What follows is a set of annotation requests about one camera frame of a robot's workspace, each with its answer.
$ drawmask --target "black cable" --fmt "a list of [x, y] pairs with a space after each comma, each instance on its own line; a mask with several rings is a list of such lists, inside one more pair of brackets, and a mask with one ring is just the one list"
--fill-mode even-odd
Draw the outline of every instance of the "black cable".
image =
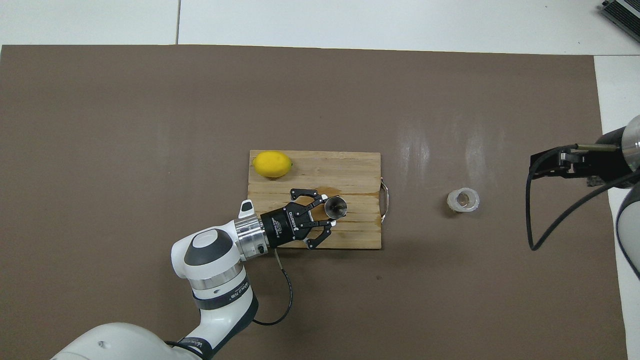
[[529, 175], [527, 176], [527, 185], [525, 188], [525, 219], [527, 222], [527, 239], [529, 240], [529, 248], [531, 248], [531, 250], [533, 251], [538, 250], [542, 246], [542, 244], [545, 242], [545, 240], [549, 237], [549, 235], [551, 235], [553, 230], [555, 230], [556, 227], [558, 227], [558, 225], [564, 219], [566, 219], [566, 217], [568, 217], [571, 213], [573, 213], [577, 208], [581, 207], [585, 202], [629, 180], [634, 180], [635, 178], [640, 179], [640, 170], [636, 170], [631, 174], [627, 174], [625, 176], [619, 177], [616, 180], [611, 181], [610, 183], [607, 183], [597, 188], [596, 190], [593, 190], [587, 195], [583, 196], [580, 200], [576, 201], [573, 205], [567, 208], [567, 210], [565, 210], [562, 214], [560, 214], [560, 216], [558, 216], [558, 218], [554, 222], [552, 222], [551, 225], [547, 228], [547, 230], [542, 234], [538, 242], [533, 244], [533, 235], [531, 233], [531, 181], [533, 179], [533, 176], [537, 171], [538, 167], [540, 166], [540, 164], [542, 164], [542, 162], [545, 161], [546, 159], [549, 159], [551, 156], [558, 155], [562, 151], [576, 149], [576, 148], [577, 148], [577, 145], [567, 145], [567, 146], [556, 147], [555, 149], [549, 150], [548, 152], [540, 156], [529, 168]]
[[165, 341], [164, 343], [169, 345], [169, 346], [183, 348], [184, 350], [187, 350], [187, 351], [190, 351], [190, 352], [196, 354], [196, 356], [198, 356], [200, 359], [207, 360], [207, 359], [205, 359], [205, 357], [201, 353], [199, 353], [197, 350], [191, 348], [189, 345], [177, 343], [175, 341]]
[[284, 274], [285, 279], [287, 279], [287, 285], [289, 285], [289, 305], [287, 306], [287, 310], [285, 310], [284, 314], [282, 314], [282, 316], [274, 322], [262, 322], [260, 320], [253, 319], [253, 322], [263, 326], [272, 326], [284, 320], [284, 318], [287, 317], [287, 314], [289, 314], [289, 310], [291, 310], [291, 306], [293, 305], [293, 287], [291, 286], [291, 279], [289, 278], [289, 275], [287, 275], [287, 272], [282, 268], [280, 257], [278, 257], [278, 251], [276, 249], [273, 249], [273, 252], [276, 256], [276, 260], [278, 261], [278, 265], [280, 266], [280, 271], [282, 271], [282, 273]]

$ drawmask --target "small metal cup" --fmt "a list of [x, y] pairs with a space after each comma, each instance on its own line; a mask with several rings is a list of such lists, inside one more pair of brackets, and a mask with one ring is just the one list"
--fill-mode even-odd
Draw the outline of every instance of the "small metal cup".
[[326, 216], [336, 220], [347, 215], [347, 202], [339, 196], [333, 196], [324, 202]]

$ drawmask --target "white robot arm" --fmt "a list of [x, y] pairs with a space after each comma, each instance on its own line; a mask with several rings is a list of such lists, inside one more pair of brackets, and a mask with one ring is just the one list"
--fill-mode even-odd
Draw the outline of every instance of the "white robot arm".
[[[301, 240], [316, 248], [346, 215], [346, 202], [317, 190], [291, 189], [291, 200], [313, 198], [307, 206], [290, 202], [258, 217], [251, 200], [242, 202], [238, 218], [191, 234], [173, 244], [175, 273], [189, 280], [200, 309], [200, 325], [178, 342], [162, 341], [152, 332], [128, 323], [100, 325], [62, 349], [55, 360], [211, 359], [227, 341], [249, 326], [258, 311], [242, 261], [266, 254], [268, 247]], [[326, 220], [314, 221], [311, 209], [324, 205]], [[323, 231], [308, 238], [313, 227]]]

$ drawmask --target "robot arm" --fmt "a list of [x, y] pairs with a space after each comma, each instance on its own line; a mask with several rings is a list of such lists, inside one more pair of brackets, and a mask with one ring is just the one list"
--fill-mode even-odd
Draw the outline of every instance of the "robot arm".
[[[547, 176], [586, 177], [588, 186], [603, 186], [568, 208], [534, 244], [529, 191], [533, 179]], [[547, 236], [573, 210], [612, 187], [631, 188], [618, 211], [616, 229], [620, 249], [640, 279], [640, 115], [627, 126], [602, 135], [596, 144], [573, 144], [531, 156], [525, 197], [527, 236], [531, 250], [538, 250]]]
[[[331, 233], [335, 220], [346, 214], [346, 203], [340, 197], [319, 195], [317, 190], [292, 189], [291, 200], [298, 198], [296, 192], [314, 201], [307, 206], [290, 202], [258, 218], [251, 200], [245, 200], [237, 219], [173, 244], [173, 269], [191, 284], [193, 300], [200, 310], [200, 325], [180, 341], [171, 343], [173, 347], [141, 327], [111, 323], [88, 331], [53, 359], [213, 358], [231, 337], [251, 324], [258, 311], [258, 300], [242, 261], [266, 254], [268, 247], [293, 240], [302, 240], [309, 249], [314, 249]], [[324, 204], [330, 219], [314, 222], [310, 211], [320, 204]], [[311, 228], [317, 226], [323, 227], [322, 235], [307, 238]]]

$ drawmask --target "tape roll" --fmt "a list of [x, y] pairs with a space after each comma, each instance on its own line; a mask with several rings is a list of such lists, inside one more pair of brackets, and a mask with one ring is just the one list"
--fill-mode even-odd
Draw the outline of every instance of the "tape roll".
[[480, 205], [480, 197], [475, 190], [462, 188], [449, 193], [447, 204], [455, 212], [470, 213]]

